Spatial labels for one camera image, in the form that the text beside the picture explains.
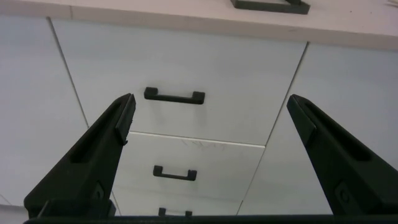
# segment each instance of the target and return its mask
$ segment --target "drawer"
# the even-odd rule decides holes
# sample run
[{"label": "drawer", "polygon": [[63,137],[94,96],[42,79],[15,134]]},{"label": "drawer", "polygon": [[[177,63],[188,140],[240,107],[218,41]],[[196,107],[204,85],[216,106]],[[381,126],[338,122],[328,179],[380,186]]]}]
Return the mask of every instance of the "drawer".
[{"label": "drawer", "polygon": [[[137,101],[131,131],[265,145],[305,42],[54,21],[89,124],[117,97]],[[204,104],[144,99],[191,97]]]},{"label": "drawer", "polygon": [[241,202],[113,187],[121,215],[236,215]]},{"label": "drawer", "polygon": [[[229,200],[243,199],[264,151],[264,147],[146,134],[129,134],[127,140],[114,186]],[[157,176],[155,166],[163,168]],[[163,177],[192,178],[195,171],[195,180]]]}]

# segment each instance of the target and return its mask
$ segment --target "white countertop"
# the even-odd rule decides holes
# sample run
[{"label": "white countertop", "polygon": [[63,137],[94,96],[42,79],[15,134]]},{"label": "white countertop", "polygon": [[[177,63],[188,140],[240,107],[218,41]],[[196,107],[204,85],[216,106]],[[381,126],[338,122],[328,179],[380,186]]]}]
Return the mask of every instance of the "white countertop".
[{"label": "white countertop", "polygon": [[230,0],[0,0],[0,13],[398,50],[398,6],[388,0],[303,1],[308,15]]}]

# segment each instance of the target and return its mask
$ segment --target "black handle on countertop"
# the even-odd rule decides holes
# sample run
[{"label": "black handle on countertop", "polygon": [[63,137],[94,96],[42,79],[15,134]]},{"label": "black handle on countertop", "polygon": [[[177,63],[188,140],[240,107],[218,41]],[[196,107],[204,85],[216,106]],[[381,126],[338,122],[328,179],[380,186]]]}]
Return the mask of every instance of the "black handle on countertop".
[{"label": "black handle on countertop", "polygon": [[[166,216],[166,208],[159,208],[158,216],[165,217]],[[191,211],[185,211],[185,217],[191,217],[191,216],[192,216]]]},{"label": "black handle on countertop", "polygon": [[196,105],[202,105],[205,102],[205,93],[194,91],[192,97],[182,96],[169,96],[159,95],[158,90],[154,87],[147,87],[144,92],[144,98],[147,100],[159,100],[177,103],[190,103]]},{"label": "black handle on countertop", "polygon": [[179,175],[172,175],[172,174],[163,174],[163,167],[162,166],[154,166],[154,176],[155,177],[165,177],[170,179],[177,179],[177,180],[189,180],[195,181],[197,179],[197,171],[196,170],[188,170],[188,175],[186,177],[179,176]]}]

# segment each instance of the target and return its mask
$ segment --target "cabinet door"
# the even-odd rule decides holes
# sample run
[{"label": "cabinet door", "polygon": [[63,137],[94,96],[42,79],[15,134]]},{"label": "cabinet door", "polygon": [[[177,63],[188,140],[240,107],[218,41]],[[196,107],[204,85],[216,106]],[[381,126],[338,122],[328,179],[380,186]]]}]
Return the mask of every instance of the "cabinet door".
[{"label": "cabinet door", "polygon": [[263,146],[146,134],[129,134],[127,140],[115,176],[115,187],[238,202],[248,191],[264,152]]},{"label": "cabinet door", "polygon": [[[308,98],[398,169],[398,53],[310,44],[289,91]],[[239,211],[331,213],[283,106]]]},{"label": "cabinet door", "polygon": [[0,16],[0,194],[24,197],[87,129],[46,19]]},{"label": "cabinet door", "polygon": [[[89,124],[118,96],[131,131],[265,145],[305,42],[54,21]],[[144,98],[205,93],[202,105]]]},{"label": "cabinet door", "polygon": [[166,215],[236,215],[241,201],[220,200],[191,195],[165,194],[151,190],[113,187],[121,215],[157,216],[164,208]]}]

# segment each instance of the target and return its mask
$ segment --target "white surface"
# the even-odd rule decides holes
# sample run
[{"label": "white surface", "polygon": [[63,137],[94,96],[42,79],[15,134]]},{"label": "white surface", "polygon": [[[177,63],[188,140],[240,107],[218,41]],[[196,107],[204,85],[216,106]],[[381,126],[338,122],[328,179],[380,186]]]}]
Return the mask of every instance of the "white surface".
[{"label": "white surface", "polygon": [[[310,44],[289,95],[308,98],[398,169],[398,53]],[[331,213],[283,107],[239,211]]]},{"label": "white surface", "polygon": [[[127,140],[115,187],[236,201],[242,201],[264,151],[264,147],[143,134],[130,134]],[[164,174],[187,176],[188,170],[196,170],[197,179],[155,177],[152,174],[155,165],[163,166]]]},{"label": "white surface", "polygon": [[0,195],[0,205],[10,205],[10,203],[7,202],[4,196]]},{"label": "white surface", "polygon": [[45,19],[0,16],[0,194],[24,197],[86,124]]},{"label": "white surface", "polygon": [[0,205],[0,223],[21,224],[29,219],[24,207]]},{"label": "white surface", "polygon": [[159,208],[166,208],[166,215],[236,215],[240,202],[215,200],[203,197],[189,197],[174,194],[160,194],[146,190],[114,187],[122,215],[157,216]]},{"label": "white surface", "polygon": [[[265,145],[305,43],[54,21],[89,124],[117,97],[132,131]],[[203,105],[144,99],[206,93]]]},{"label": "white surface", "polygon": [[230,0],[3,0],[0,13],[398,50],[388,0],[306,0],[308,15],[237,10]]}]

